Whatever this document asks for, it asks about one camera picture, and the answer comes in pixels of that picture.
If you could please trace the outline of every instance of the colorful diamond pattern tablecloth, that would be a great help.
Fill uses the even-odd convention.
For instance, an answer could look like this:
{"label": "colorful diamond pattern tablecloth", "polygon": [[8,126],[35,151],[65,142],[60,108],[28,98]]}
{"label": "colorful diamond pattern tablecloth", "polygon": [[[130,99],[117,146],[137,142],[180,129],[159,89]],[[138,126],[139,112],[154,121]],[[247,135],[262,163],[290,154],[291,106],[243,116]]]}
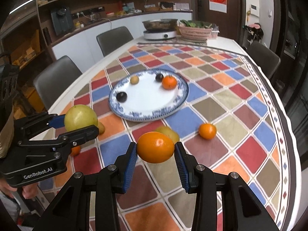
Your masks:
{"label": "colorful diamond pattern tablecloth", "polygon": [[[108,105],[112,86],[125,76],[151,68],[172,70],[189,85],[189,96],[180,110],[154,122],[130,122],[113,114]],[[40,183],[52,199],[75,172],[98,172],[124,154],[131,141],[161,125],[175,130],[198,163],[215,172],[236,171],[249,184],[282,229],[289,199],[289,161],[286,140],[273,99],[252,64],[244,56],[208,47],[183,44],[139,44],[102,69],[62,113],[76,104],[92,107],[106,131],[69,158],[68,171]],[[213,140],[204,140],[198,127],[217,127]],[[45,138],[65,129],[50,130]],[[174,158],[161,164],[138,159],[131,187],[118,195],[121,230],[190,230],[195,195],[181,187]],[[90,225],[95,230],[95,193]],[[222,230],[221,194],[217,193],[218,230]]]}

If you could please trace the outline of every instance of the dining table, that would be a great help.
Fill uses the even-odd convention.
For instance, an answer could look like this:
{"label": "dining table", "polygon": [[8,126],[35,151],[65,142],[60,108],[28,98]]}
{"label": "dining table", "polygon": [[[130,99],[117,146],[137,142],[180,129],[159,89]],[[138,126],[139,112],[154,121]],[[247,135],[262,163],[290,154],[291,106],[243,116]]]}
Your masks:
{"label": "dining table", "polygon": [[[175,72],[188,83],[189,94],[181,108],[151,122],[133,122],[113,113],[108,97],[117,82],[155,68]],[[234,40],[134,39],[83,73],[49,113],[65,114],[78,104],[91,107],[106,130],[83,144],[79,155],[69,156],[65,173],[40,182],[49,201],[73,173],[99,172],[126,153],[130,142],[166,125],[178,133],[186,152],[199,164],[217,173],[237,172],[279,230],[289,231],[295,225],[301,167],[291,122],[261,68]],[[217,128],[211,140],[198,134],[206,122]],[[36,138],[55,139],[64,132],[65,128],[49,129]],[[138,158],[130,188],[116,199],[122,231],[191,230],[196,195],[182,188],[174,156],[158,164]],[[220,192],[217,215],[217,231],[222,231]],[[90,200],[90,230],[95,231],[95,192]]]}

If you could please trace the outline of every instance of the logo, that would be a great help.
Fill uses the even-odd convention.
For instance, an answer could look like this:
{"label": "logo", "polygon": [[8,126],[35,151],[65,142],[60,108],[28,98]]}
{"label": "logo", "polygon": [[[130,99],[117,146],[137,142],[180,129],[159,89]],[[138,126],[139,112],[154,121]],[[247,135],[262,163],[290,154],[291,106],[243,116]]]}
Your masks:
{"label": "logo", "polygon": [[46,173],[51,172],[51,171],[52,171],[52,167],[49,167],[47,169],[44,169],[43,171],[32,173],[32,174],[30,174],[28,176],[23,176],[23,177],[24,177],[24,179],[30,179],[30,178],[33,178],[33,177],[36,177],[36,176],[40,176],[42,174],[46,174]]}

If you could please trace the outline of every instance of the chair backrest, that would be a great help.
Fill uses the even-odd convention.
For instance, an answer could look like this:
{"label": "chair backrest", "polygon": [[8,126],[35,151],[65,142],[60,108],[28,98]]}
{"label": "chair backrest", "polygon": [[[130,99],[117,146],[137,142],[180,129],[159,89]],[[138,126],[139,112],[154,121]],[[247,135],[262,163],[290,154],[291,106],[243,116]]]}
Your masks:
{"label": "chair backrest", "polygon": [[44,69],[33,81],[45,108],[48,110],[59,96],[81,75],[68,57],[63,56]]}
{"label": "chair backrest", "polygon": [[247,48],[246,52],[261,68],[268,79],[273,76],[280,65],[281,60],[279,56],[258,41],[254,41]]}
{"label": "chair backrest", "polygon": [[119,27],[98,35],[96,39],[103,56],[106,56],[134,38],[128,28]]}

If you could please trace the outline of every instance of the plastic basket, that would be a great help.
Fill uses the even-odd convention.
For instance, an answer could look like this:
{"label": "plastic basket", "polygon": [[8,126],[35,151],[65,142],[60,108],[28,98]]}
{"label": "plastic basket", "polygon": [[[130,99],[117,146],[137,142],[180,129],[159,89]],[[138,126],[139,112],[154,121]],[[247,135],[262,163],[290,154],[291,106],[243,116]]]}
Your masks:
{"label": "plastic basket", "polygon": [[218,30],[212,30],[211,35],[208,39],[216,39],[218,36],[219,31]]}
{"label": "plastic basket", "polygon": [[193,41],[205,41],[211,36],[212,28],[192,28],[179,26],[179,31],[186,39]]}

